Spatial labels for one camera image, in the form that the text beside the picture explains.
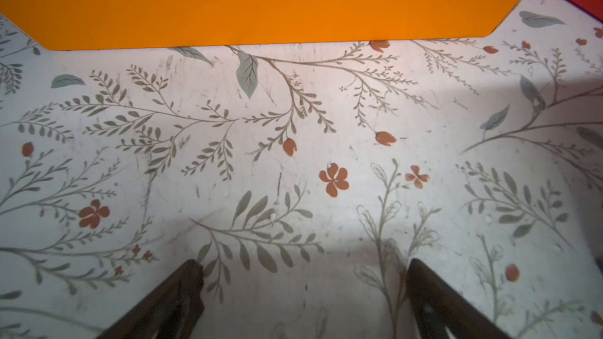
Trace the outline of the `orange shoebox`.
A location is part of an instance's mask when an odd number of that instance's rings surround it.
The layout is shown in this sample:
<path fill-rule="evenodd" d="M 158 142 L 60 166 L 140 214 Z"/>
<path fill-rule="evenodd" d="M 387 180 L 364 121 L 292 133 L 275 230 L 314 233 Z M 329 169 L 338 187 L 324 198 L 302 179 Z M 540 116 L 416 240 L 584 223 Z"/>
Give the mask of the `orange shoebox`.
<path fill-rule="evenodd" d="M 483 37 L 521 0 L 1 0 L 49 50 Z"/>

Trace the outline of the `floral patterned table mat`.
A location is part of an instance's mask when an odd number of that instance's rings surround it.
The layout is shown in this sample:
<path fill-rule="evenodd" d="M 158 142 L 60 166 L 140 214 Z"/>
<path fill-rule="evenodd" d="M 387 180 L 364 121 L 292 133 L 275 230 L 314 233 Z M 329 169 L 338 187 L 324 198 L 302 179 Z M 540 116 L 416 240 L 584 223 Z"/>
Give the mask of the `floral patterned table mat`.
<path fill-rule="evenodd" d="M 602 23 L 52 52 L 1 21 L 1 336 L 94 338 L 180 264 L 196 338 L 413 338 L 413 259 L 516 338 L 602 336 Z"/>

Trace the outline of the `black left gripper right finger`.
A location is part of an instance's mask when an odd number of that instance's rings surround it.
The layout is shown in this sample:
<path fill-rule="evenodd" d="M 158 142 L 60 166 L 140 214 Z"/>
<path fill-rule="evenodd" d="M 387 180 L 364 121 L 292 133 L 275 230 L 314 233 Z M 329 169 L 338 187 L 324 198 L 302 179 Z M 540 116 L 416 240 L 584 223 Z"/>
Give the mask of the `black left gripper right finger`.
<path fill-rule="evenodd" d="M 406 284 L 421 338 L 510 338 L 417 258 Z"/>

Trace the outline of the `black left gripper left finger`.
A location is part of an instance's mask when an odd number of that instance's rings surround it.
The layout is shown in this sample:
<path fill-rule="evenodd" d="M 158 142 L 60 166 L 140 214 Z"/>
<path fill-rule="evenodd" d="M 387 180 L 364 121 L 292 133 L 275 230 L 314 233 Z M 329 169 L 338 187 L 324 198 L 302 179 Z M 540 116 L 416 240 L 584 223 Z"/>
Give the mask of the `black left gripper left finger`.
<path fill-rule="evenodd" d="M 187 260 L 100 338 L 189 338 L 204 313 L 203 267 Z"/>

